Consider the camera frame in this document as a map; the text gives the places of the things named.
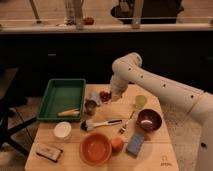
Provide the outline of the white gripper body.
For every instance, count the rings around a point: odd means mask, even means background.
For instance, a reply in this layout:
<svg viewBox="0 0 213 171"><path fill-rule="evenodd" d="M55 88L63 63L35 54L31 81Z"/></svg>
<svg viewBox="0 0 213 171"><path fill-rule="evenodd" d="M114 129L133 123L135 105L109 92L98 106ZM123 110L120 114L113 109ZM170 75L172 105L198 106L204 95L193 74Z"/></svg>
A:
<svg viewBox="0 0 213 171"><path fill-rule="evenodd" d="M117 101L127 89L127 81L117 75L113 75L110 80L111 100Z"/></svg>

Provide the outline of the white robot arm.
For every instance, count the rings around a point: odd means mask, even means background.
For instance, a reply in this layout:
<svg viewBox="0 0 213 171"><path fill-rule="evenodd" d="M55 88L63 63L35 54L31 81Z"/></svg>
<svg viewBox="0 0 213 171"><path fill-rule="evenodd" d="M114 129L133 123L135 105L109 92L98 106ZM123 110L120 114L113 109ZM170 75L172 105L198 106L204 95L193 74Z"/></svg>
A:
<svg viewBox="0 0 213 171"><path fill-rule="evenodd" d="M213 94L153 74L141 68L138 53L129 53L112 63L110 92L117 101L134 83L159 99L172 103L202 126L195 171L213 171Z"/></svg>

